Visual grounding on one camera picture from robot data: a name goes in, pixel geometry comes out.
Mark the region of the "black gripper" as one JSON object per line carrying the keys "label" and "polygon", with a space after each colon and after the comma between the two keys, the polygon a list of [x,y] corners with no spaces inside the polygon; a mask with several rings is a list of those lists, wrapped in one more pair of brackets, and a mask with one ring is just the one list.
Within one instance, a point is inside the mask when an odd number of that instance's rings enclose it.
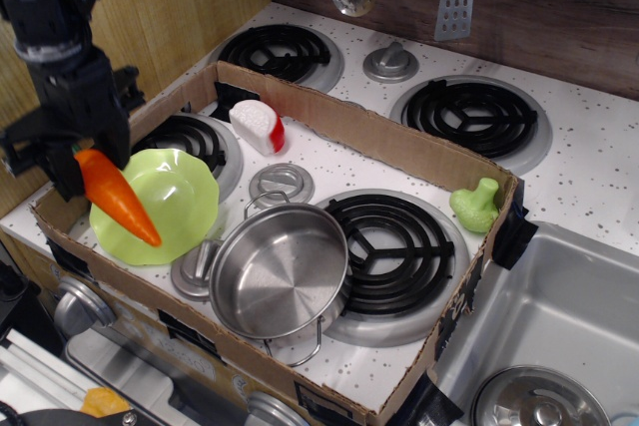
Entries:
{"label": "black gripper", "polygon": [[90,49],[54,63],[29,63],[39,106],[1,132],[10,167],[38,166],[65,201],[85,194],[70,144],[91,139],[120,170],[131,156],[129,113],[145,103],[139,69],[114,70],[106,54]]}

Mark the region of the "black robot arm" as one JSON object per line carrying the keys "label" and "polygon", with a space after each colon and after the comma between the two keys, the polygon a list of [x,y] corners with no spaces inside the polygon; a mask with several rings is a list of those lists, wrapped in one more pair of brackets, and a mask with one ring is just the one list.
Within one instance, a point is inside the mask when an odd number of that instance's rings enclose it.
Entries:
{"label": "black robot arm", "polygon": [[38,167],[63,199],[84,194],[73,147],[90,139],[117,168],[131,155],[130,112],[144,104],[134,66],[113,69],[93,43],[97,0],[1,0],[38,106],[1,133],[8,171]]}

